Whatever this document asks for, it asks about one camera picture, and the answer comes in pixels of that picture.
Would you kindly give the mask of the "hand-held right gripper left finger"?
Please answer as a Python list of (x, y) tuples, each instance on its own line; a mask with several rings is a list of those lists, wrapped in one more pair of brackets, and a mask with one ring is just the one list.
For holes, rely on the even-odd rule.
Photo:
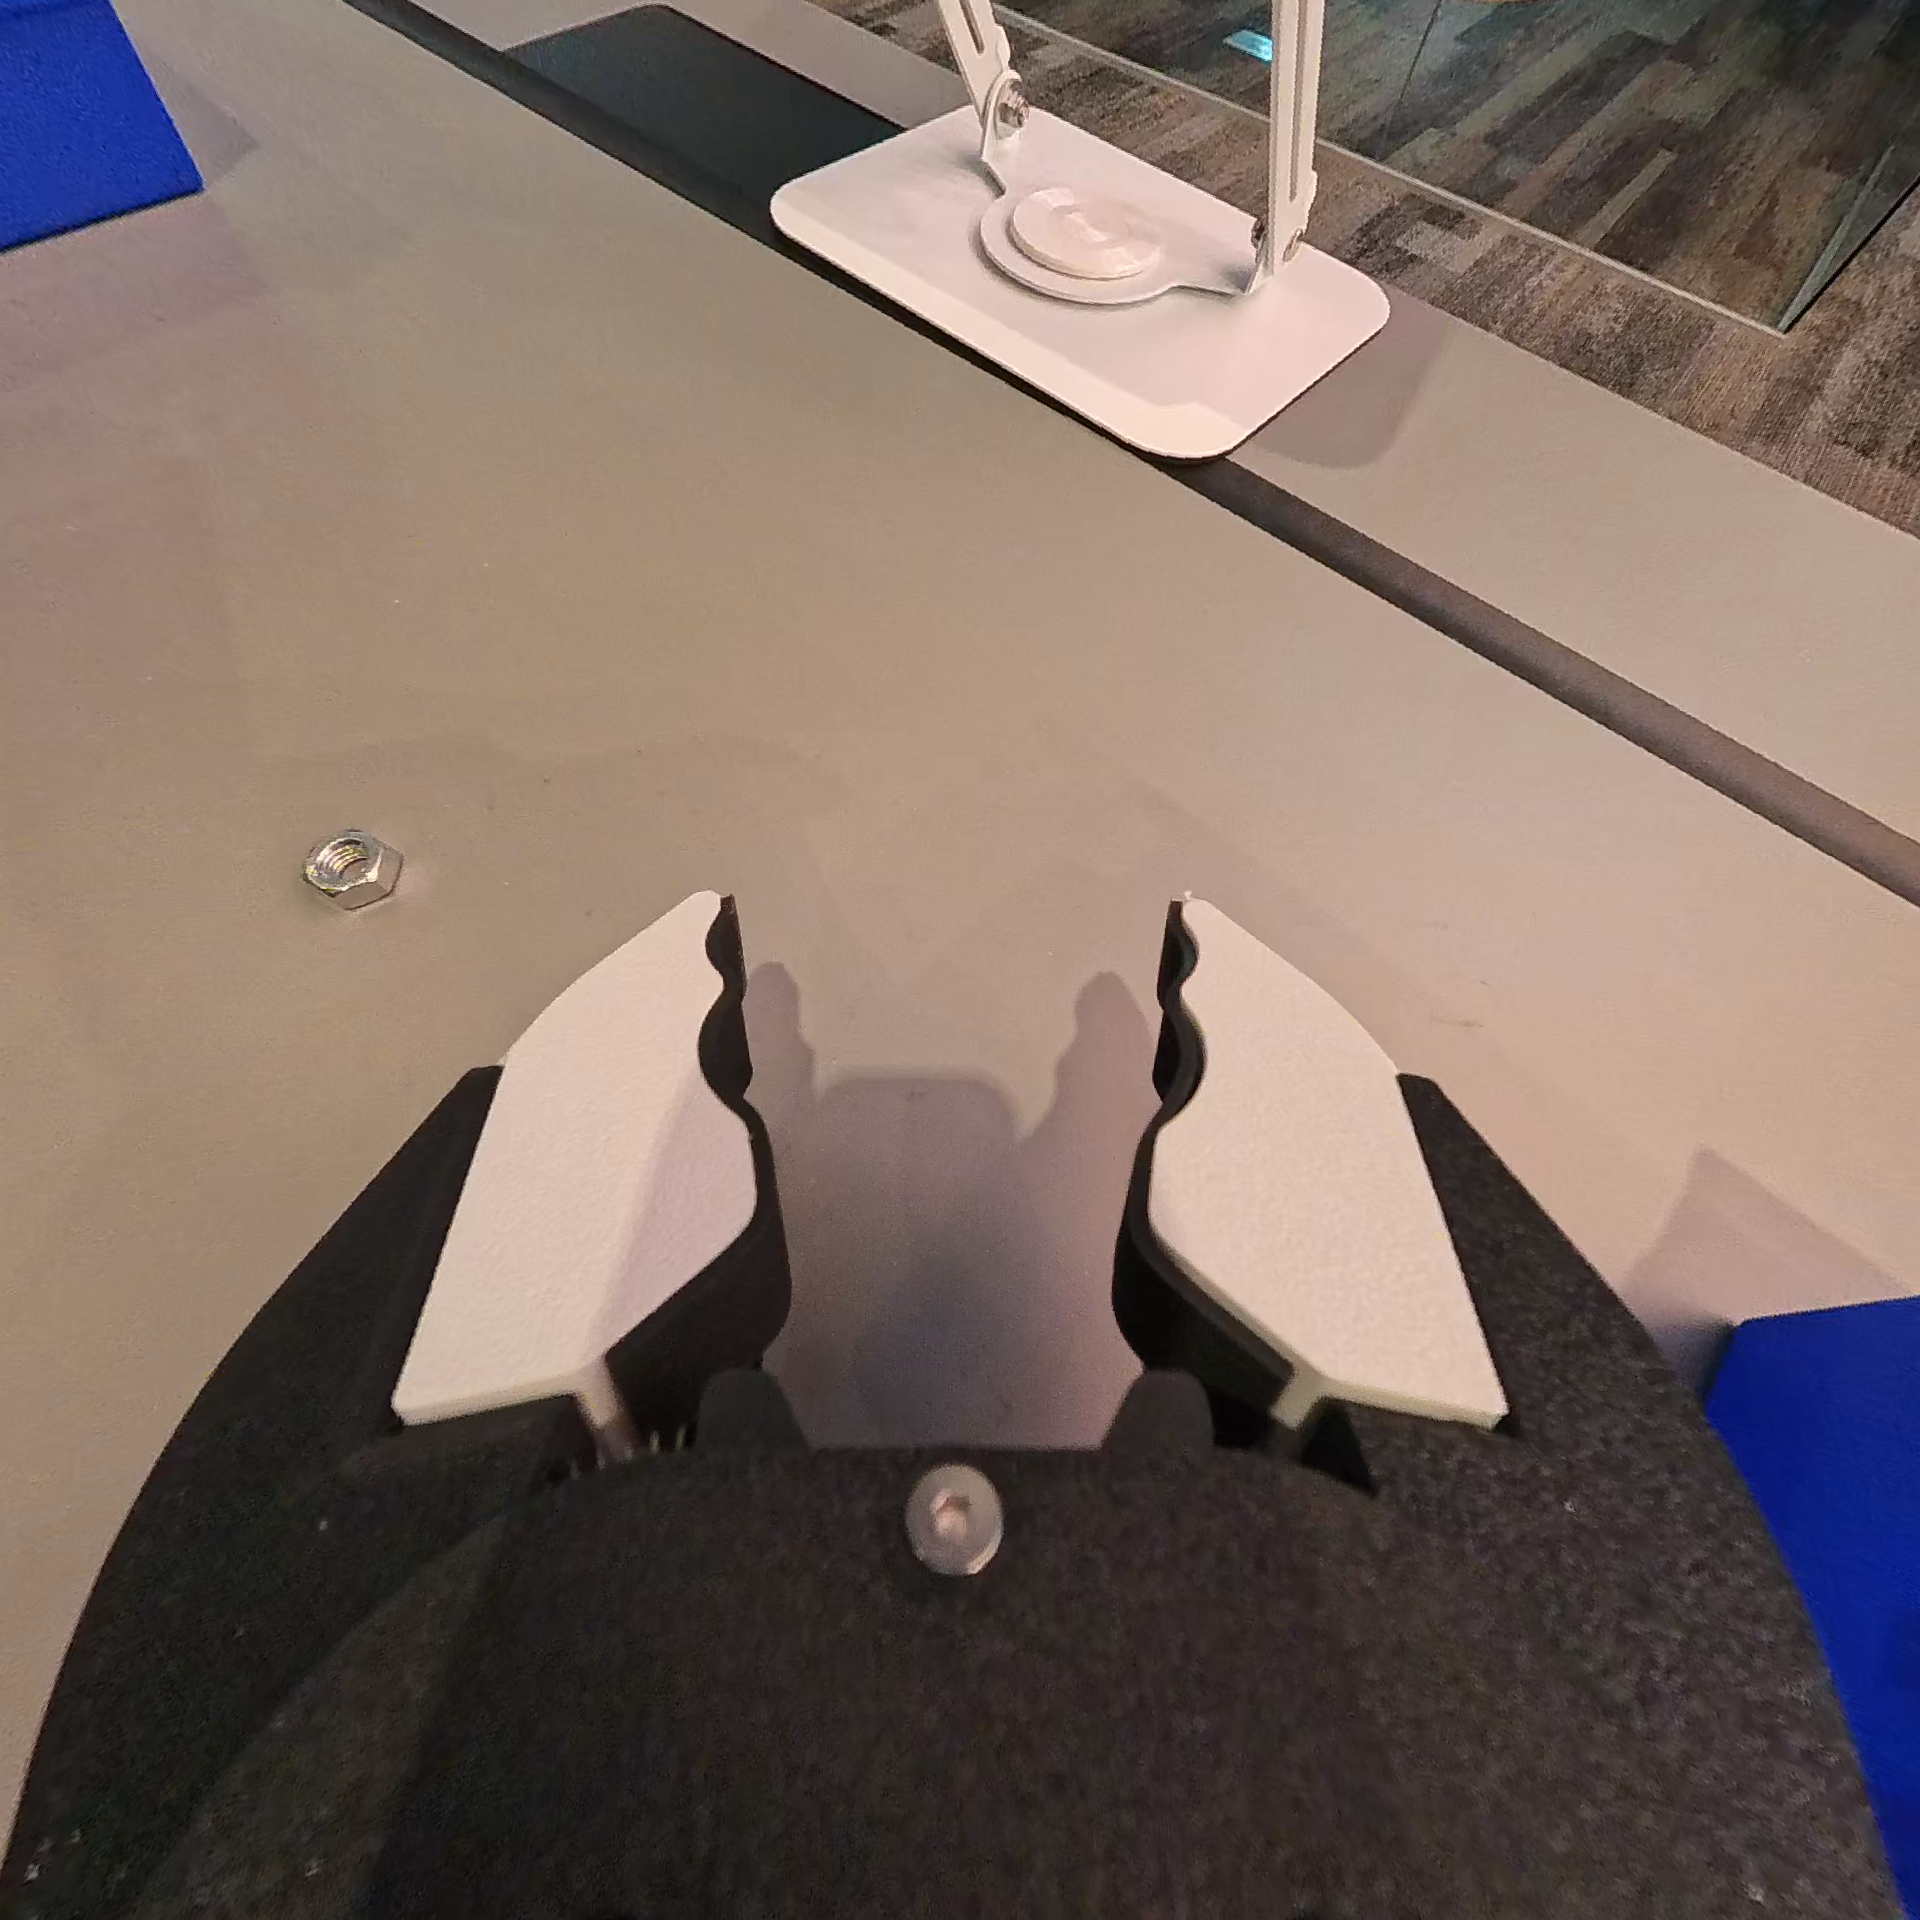
[(793, 1287), (745, 994), (736, 900), (694, 892), (499, 1058), (395, 1375), (403, 1429), (559, 1401), (629, 1460), (761, 1366)]

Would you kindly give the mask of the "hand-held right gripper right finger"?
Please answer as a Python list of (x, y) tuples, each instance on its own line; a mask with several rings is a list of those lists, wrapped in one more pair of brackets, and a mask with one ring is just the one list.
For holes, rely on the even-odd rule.
[(1195, 1386), (1222, 1448), (1354, 1454), (1355, 1414), (1497, 1434), (1507, 1395), (1385, 1050), (1194, 895), (1165, 908), (1155, 994), (1111, 1281), (1142, 1368)]

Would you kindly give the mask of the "steel hex nut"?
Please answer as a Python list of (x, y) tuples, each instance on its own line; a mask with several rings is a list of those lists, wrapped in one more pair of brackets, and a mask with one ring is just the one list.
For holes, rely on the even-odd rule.
[(309, 846), (300, 862), (303, 885), (341, 911), (388, 900), (403, 873), (403, 855), (364, 829), (346, 829)]

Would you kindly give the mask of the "blue plastic bin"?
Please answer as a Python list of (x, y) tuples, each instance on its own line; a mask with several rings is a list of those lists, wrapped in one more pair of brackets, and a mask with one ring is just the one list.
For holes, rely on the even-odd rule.
[(1806, 1602), (1916, 1916), (1918, 1301), (1737, 1325), (1704, 1408)]
[(2, 6), (3, 251), (202, 189), (113, 4)]

